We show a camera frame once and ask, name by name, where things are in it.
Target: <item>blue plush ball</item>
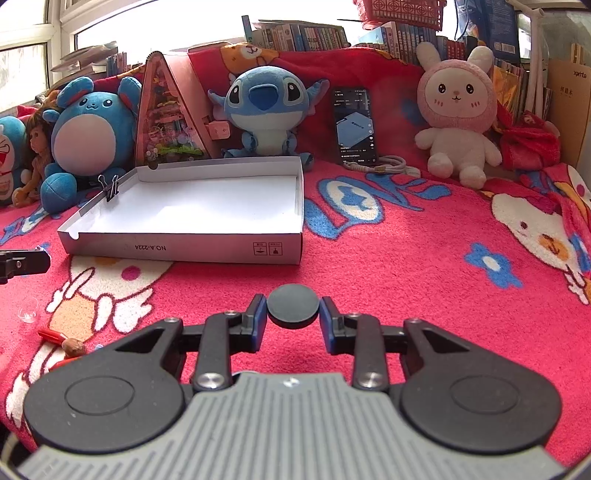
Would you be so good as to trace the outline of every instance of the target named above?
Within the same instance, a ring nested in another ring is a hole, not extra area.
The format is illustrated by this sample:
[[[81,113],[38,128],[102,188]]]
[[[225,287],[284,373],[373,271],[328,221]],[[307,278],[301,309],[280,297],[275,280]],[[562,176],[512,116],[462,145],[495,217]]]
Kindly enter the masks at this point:
[[[76,179],[69,173],[54,173],[41,185],[41,204],[47,213],[61,213],[76,204]]]

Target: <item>blue plush ear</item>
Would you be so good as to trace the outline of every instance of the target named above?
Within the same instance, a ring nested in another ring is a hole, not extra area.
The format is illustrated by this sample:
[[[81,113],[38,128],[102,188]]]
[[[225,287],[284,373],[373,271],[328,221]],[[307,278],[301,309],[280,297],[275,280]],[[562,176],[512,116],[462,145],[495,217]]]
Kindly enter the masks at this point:
[[[133,77],[123,78],[119,84],[119,90],[117,90],[117,95],[119,95],[121,101],[135,116],[138,115],[141,92],[142,84]]]
[[[51,124],[56,123],[59,116],[60,116],[60,112],[57,112],[55,110],[45,110],[43,112],[43,120],[45,120],[46,122],[49,122]]]
[[[330,82],[328,80],[318,80],[318,82],[306,89],[306,92],[308,92],[308,96],[310,97],[310,109],[308,110],[308,115],[314,115],[316,113],[316,108],[314,108],[314,106],[322,100],[322,97],[329,91],[329,88]]]
[[[207,92],[207,96],[213,103],[213,117],[215,120],[228,120],[223,107],[226,103],[226,97],[219,96],[213,90]]]
[[[88,77],[80,77],[72,80],[57,96],[57,106],[66,108],[80,99],[80,97],[92,93],[94,89],[95,84]]]

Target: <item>barcode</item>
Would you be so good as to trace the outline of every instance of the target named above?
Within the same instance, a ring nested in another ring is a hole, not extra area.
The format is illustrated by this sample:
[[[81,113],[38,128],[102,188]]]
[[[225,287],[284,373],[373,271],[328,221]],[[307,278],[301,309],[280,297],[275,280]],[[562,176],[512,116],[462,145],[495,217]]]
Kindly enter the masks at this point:
[[[507,43],[502,43],[501,48],[503,51],[506,51],[507,53],[512,53],[513,55],[515,54],[515,47],[513,45],[509,45]]]

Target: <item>white bunny plush toy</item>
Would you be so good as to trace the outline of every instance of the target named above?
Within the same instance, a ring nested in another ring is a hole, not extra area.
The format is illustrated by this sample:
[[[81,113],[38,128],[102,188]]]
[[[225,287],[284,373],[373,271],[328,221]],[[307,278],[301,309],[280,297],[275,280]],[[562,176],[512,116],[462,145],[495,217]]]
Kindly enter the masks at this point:
[[[484,164],[501,164],[501,152],[484,135],[496,118],[497,100],[486,72],[493,54],[476,47],[467,61],[441,61],[435,46],[423,42],[417,57],[425,73],[418,83],[417,103],[431,128],[414,138],[422,150],[431,149],[427,170],[446,179],[459,176],[465,187],[481,189]]]

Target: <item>white cardboard box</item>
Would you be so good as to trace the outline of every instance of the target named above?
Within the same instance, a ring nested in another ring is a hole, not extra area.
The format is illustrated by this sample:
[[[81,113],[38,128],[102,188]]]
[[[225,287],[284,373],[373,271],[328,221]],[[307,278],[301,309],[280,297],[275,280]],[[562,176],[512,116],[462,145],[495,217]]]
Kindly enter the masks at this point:
[[[58,234],[75,255],[299,264],[303,224],[299,157],[227,158],[136,167]]]

